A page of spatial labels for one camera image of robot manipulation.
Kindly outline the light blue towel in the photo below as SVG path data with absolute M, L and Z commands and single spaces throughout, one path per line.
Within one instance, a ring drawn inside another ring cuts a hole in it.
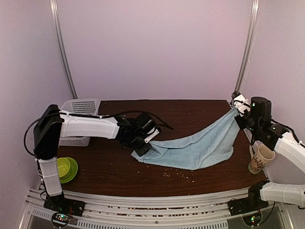
M 151 141 L 152 148 L 143 156 L 132 152 L 138 162 L 198 170 L 228 160 L 234 152 L 234 142 L 240 130 L 232 108 L 221 118 L 201 131 L 183 138 L 166 141 Z

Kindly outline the white perforated plastic basket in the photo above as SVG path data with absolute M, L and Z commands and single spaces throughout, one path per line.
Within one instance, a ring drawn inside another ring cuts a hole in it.
M 76 114 L 97 115 L 100 102 L 96 98 L 72 99 L 64 102 L 60 109 Z M 59 146 L 88 146 L 90 139 L 88 136 L 84 136 L 83 138 L 75 138 L 74 136 L 60 138 Z

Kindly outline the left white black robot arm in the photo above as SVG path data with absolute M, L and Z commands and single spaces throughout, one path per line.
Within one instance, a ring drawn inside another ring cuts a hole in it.
M 33 128 L 34 149 L 50 204 L 64 212 L 69 204 L 64 198 L 57 168 L 57 151 L 61 138 L 101 137 L 116 139 L 121 146 L 132 148 L 139 156 L 151 149 L 150 141 L 160 130 L 152 117 L 141 112 L 136 118 L 122 115 L 89 115 L 63 111 L 51 104 L 43 115 L 30 124 Z

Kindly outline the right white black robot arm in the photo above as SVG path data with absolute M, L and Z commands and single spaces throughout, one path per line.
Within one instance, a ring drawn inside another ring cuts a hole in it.
M 258 96 L 248 100 L 240 92 L 232 93 L 232 100 L 239 113 L 235 120 L 240 129 L 250 131 L 252 145 L 259 141 L 271 151 L 287 158 L 301 171 L 305 170 L 305 145 L 292 128 L 272 119 L 270 100 Z M 249 188 L 244 206 L 253 211 L 263 201 L 282 202 L 304 209 L 305 187 L 262 181 Z

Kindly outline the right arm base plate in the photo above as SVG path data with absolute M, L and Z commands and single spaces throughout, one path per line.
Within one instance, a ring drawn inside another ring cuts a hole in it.
M 231 216 L 258 211 L 269 206 L 266 201 L 251 201 L 248 198 L 232 199 L 228 202 L 228 208 Z

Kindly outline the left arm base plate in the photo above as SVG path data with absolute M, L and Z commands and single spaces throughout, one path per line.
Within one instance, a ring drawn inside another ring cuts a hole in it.
M 68 199 L 63 196 L 47 197 L 43 207 L 67 215 L 81 217 L 85 203 L 83 201 Z

